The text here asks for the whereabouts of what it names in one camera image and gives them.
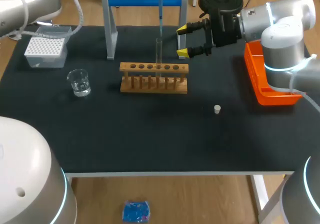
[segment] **wooden test tube rack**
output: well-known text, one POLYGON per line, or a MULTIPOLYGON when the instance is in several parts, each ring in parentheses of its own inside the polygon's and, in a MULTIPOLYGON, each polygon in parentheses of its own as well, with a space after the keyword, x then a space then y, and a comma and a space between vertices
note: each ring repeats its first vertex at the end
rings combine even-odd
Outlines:
POLYGON ((120 72, 124 73, 120 91, 122 93, 165 93, 187 94, 188 64, 161 64, 121 62, 120 72), (150 73, 147 76, 134 73, 150 73), (180 77, 158 77, 156 73, 175 73, 180 77))

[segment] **cable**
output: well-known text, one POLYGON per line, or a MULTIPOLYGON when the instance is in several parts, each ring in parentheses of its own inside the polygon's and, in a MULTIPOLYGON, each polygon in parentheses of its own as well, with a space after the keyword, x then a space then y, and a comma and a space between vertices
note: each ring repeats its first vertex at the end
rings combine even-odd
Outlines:
MULTIPOLYGON (((24 22, 27 22, 28 23, 28 19, 29 19, 29 11, 28 13, 26 14, 26 9, 28 9, 28 6, 27 6, 27 3, 25 0, 22 0, 22 3, 23 3, 23 7, 24 7, 24 22)), ((84 24, 84 13, 82 11, 82 8, 81 8, 81 5, 79 3, 78 0, 74 0, 74 4, 78 10, 78 13, 79 13, 79 24, 78 26, 70 33, 66 33, 66 34, 61 34, 61 35, 46 35, 46 34, 42 34, 42 33, 36 33, 36 32, 32 32, 32 31, 25 31, 23 30, 25 25, 22 26, 22 28, 17 31, 12 31, 4 36, 1 36, 1 38, 4 38, 4 37, 8 37, 8 36, 11 36, 11 35, 17 35, 17 34, 23 34, 23 35, 30 35, 30 36, 35 36, 35 37, 40 37, 40 38, 48 38, 48 39, 62 39, 62 38, 67 38, 67 37, 70 37, 74 34, 76 34, 80 29, 81 27, 83 26, 84 24)))
POLYGON ((76 34, 83 26, 84 24, 84 13, 82 11, 81 5, 78 0, 74 0, 74 4, 78 10, 79 13, 79 25, 70 33, 62 34, 62 35, 45 35, 42 33, 36 33, 36 32, 31 32, 31 31, 23 31, 22 34, 25 35, 31 35, 31 36, 36 36, 36 37, 41 37, 41 38, 48 38, 48 39, 61 39, 61 38, 67 38, 70 37, 74 34, 76 34))
MULTIPOLYGON (((306 62, 306 64, 308 64, 308 62, 311 60, 311 59, 315 59, 317 57, 317 55, 315 54, 312 54, 309 58, 303 60, 303 62, 306 62)), ((294 86, 294 80, 295 80, 295 77, 297 75, 297 73, 299 72, 299 70, 296 70, 291 78, 290 78, 290 82, 289 82, 289 91, 290 93, 293 93, 293 94, 300 94, 301 96, 303 96, 319 113, 320 113, 320 106, 310 97, 308 96, 305 92, 303 91, 300 91, 300 90, 296 90, 296 89, 293 89, 293 86, 294 86)))
POLYGON ((22 4, 23 4, 23 10, 24 10, 24 22, 23 22, 23 26, 20 27, 20 29, 17 32, 17 34, 21 34, 23 32, 23 30, 28 25, 28 20, 29 20, 29 9, 28 9, 28 5, 26 3, 26 0, 21 0, 21 1, 22 1, 22 4))

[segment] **black mat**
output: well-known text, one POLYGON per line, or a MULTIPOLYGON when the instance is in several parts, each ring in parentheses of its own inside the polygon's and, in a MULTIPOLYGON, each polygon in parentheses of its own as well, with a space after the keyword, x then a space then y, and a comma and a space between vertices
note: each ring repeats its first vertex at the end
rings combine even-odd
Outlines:
MULTIPOLYGON (((0 82, 0 116, 35 127, 67 173, 293 171, 315 151, 319 113, 304 99, 291 107, 260 106, 242 41, 179 61, 176 28, 166 27, 163 62, 189 63, 188 94, 120 93, 120 62, 154 62, 158 31, 118 27, 112 61, 104 29, 83 27, 69 40, 65 67, 54 70, 28 66, 24 37, 0 82), (75 68, 88 71, 86 98, 74 97, 66 81, 75 68)), ((203 44, 203 37, 189 34, 187 46, 203 44)))

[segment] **test tube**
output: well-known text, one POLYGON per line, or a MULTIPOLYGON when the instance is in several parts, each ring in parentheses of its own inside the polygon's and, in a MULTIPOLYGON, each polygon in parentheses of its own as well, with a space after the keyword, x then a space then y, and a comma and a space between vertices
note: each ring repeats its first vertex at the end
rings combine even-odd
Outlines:
MULTIPOLYGON (((155 39, 155 68, 160 69, 162 64, 162 38, 155 39)), ((155 73, 156 77, 161 78, 161 72, 155 73)))

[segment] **orange tray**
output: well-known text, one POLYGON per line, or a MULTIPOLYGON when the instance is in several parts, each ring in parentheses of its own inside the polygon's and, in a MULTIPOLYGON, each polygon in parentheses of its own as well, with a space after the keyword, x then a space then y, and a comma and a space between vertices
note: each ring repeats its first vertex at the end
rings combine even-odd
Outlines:
POLYGON ((267 82, 265 61, 260 41, 245 44, 245 64, 258 102, 263 106, 294 105, 301 95, 271 89, 267 82))

